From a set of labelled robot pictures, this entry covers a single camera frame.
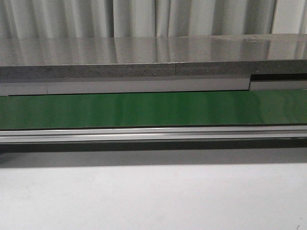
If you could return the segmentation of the white pleated curtain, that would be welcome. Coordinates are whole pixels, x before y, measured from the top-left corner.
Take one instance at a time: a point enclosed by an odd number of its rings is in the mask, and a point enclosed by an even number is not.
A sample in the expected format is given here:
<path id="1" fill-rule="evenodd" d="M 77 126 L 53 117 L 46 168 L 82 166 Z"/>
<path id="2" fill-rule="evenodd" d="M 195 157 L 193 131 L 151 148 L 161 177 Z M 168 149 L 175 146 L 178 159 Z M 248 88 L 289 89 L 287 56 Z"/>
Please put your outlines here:
<path id="1" fill-rule="evenodd" d="M 304 0 L 3 0 L 2 38 L 304 34 Z"/>

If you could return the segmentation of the green conveyor belt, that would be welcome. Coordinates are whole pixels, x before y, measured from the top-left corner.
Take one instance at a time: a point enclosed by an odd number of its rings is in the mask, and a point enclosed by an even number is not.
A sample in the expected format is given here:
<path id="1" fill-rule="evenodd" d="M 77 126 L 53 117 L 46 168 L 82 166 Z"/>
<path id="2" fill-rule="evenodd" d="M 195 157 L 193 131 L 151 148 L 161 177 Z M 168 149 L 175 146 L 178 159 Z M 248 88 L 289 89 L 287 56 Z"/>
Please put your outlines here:
<path id="1" fill-rule="evenodd" d="M 304 124 L 305 90 L 3 96 L 2 130 Z"/>

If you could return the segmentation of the aluminium front conveyor rail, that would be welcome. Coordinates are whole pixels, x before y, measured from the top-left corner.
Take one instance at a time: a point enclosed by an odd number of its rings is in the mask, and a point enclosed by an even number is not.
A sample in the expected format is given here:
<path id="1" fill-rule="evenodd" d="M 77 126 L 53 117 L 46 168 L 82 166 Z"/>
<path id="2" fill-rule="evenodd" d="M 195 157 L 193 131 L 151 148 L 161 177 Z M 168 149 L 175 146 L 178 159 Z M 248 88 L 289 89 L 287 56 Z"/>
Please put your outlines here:
<path id="1" fill-rule="evenodd" d="M 0 142 L 52 143 L 88 141 L 209 140 L 242 138 L 305 138 L 306 125 L 183 126 L 1 131 Z"/>

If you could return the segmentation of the grey stone countertop slab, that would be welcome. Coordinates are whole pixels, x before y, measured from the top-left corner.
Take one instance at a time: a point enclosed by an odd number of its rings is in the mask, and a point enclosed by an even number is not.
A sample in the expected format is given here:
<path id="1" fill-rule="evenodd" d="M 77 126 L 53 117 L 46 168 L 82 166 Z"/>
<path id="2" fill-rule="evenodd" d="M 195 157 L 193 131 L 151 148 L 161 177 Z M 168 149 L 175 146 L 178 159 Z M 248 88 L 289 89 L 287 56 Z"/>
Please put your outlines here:
<path id="1" fill-rule="evenodd" d="M 304 34 L 0 41 L 1 82 L 306 71 Z"/>

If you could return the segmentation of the grey rear conveyor rail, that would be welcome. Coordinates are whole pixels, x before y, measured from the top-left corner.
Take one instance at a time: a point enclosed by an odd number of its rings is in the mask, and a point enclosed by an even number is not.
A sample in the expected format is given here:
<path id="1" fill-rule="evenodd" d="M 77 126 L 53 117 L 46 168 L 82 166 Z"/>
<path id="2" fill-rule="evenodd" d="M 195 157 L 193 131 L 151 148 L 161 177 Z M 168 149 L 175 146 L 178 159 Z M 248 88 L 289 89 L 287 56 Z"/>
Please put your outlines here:
<path id="1" fill-rule="evenodd" d="M 203 92 L 306 89 L 307 75 L 225 74 L 163 77 L 1 80 L 0 94 L 49 95 L 126 92 Z"/>

